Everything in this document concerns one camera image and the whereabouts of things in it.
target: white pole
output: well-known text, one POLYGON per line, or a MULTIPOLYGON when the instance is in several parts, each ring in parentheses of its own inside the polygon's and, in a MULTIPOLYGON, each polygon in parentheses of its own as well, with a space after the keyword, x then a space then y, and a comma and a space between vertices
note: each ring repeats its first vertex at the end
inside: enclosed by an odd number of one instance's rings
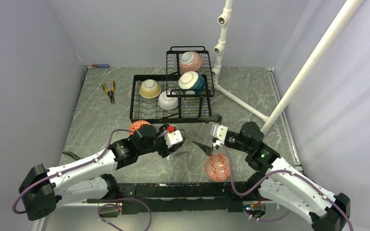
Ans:
POLYGON ((258 110, 254 109, 253 107, 249 106, 247 103, 245 103, 243 100, 239 99, 238 97, 234 96, 232 93, 226 91, 224 88, 222 88, 219 84, 215 85, 215 89, 220 91, 222 94, 224 94, 225 96, 229 97, 230 99, 232 99, 233 101, 237 102, 238 104, 240 104, 242 107, 246 108, 248 111, 250 111, 251 113, 255 114, 256 116, 258 116, 260 119, 262 119, 264 122, 267 121, 269 119, 268 116, 266 115, 263 115, 261 112, 259 112, 258 110))
POLYGON ((297 90, 304 83, 310 72, 317 65, 321 57, 323 57, 330 45, 335 41, 339 33, 342 31, 344 26, 347 24, 362 2, 363 0, 347 0, 345 2, 340 12, 338 12, 337 16, 334 18, 334 21, 331 23, 330 27, 328 27, 320 42, 317 44, 316 48, 314 48, 310 57, 305 62, 296 79, 292 82, 286 94, 284 94, 283 98, 281 98, 275 110, 262 127, 261 131, 264 134, 269 131, 270 127, 283 112, 284 108, 286 108, 287 104, 291 101, 297 90))
POLYGON ((218 76, 219 76, 219 73, 221 72, 222 55, 225 50, 227 26, 229 25, 230 16, 232 13, 232 4, 233 4, 233 0, 226 0, 223 13, 218 17, 218 23, 222 27, 221 27, 221 35, 219 37, 218 44, 213 48, 213 52, 217 54, 215 67, 212 68, 212 76, 213 76, 214 85, 218 84, 218 76))

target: gray marble surface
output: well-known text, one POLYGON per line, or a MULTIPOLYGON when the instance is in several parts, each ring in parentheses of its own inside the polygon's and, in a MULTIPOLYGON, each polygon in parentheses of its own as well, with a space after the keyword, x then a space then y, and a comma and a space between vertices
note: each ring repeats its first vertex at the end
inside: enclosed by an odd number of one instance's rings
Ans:
MULTIPOLYGON (((132 79, 134 75, 141 74, 165 74, 165 68, 89 69, 73 115, 65 151, 87 157, 104 148, 112 130, 130 126, 132 79), (101 86, 102 82, 105 82, 110 88, 111 80, 116 83, 115 105, 111 105, 101 86)), ((265 115, 270 115, 276 106, 274 92, 265 68, 225 67, 222 68, 219 83, 265 115)), ((239 131, 246 121, 254 121, 260 127, 264 124, 261 119, 220 92, 216 92, 211 100, 211 107, 212 114, 222 115, 223 124, 232 131, 239 131)), ((209 144, 211 125, 205 123, 174 125, 186 130, 187 140, 181 150, 172 154, 169 159, 162 159, 157 154, 143 155, 135 164, 113 173, 117 182, 209 182, 203 168, 206 156, 191 141, 197 140, 209 144)), ((127 135, 126 132, 117 133, 113 140, 125 138, 127 135)), ((269 130, 264 141, 287 161, 293 163, 280 118, 269 130)), ((235 180, 247 180, 254 170, 245 162, 246 154, 231 150, 231 156, 235 180)), ((64 155, 60 164, 71 162, 73 159, 64 155)))

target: black wire dish rack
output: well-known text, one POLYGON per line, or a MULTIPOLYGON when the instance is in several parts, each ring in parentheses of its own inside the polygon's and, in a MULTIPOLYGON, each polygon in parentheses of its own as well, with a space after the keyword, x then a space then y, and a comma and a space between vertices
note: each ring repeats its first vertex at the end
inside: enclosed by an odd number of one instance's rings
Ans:
POLYGON ((200 123, 201 117, 212 115, 210 97, 214 95, 213 78, 209 52, 202 46, 171 47, 167 51, 166 75, 135 75, 132 82, 130 120, 135 122, 145 120, 151 124, 161 123, 200 123), (189 95, 181 90, 178 80, 183 74, 179 68, 181 55, 187 51, 197 52, 203 59, 203 65, 198 70, 205 80, 205 88, 199 89, 200 94, 189 95), (168 97, 178 98, 178 107, 173 110, 163 110, 158 105, 158 97, 146 99, 140 95, 140 86, 147 79, 158 82, 162 91, 168 91, 168 97))

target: screwdriver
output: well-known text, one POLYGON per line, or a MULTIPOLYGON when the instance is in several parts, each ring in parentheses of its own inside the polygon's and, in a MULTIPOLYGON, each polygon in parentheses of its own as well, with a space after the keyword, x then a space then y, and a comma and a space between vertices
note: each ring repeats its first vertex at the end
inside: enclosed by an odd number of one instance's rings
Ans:
POLYGON ((92 67, 109 68, 110 65, 108 65, 108 64, 93 64, 92 67))

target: pipe fitting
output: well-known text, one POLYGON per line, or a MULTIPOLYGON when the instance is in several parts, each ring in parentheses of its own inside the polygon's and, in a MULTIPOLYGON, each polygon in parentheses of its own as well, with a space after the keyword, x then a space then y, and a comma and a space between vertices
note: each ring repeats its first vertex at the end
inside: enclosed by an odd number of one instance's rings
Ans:
POLYGON ((215 54, 221 54, 223 52, 223 50, 225 49, 225 43, 218 43, 214 48, 213 48, 213 52, 215 52, 215 54))
POLYGON ((225 10, 224 8, 224 12, 218 17, 218 23, 219 25, 224 26, 229 23, 229 20, 230 20, 230 11, 225 10))
POLYGON ((221 72, 221 67, 220 66, 215 66, 212 68, 212 77, 218 77, 221 72))
POLYGON ((215 88, 215 90, 218 90, 219 88, 221 88, 221 85, 219 85, 219 83, 213 84, 213 88, 215 88))

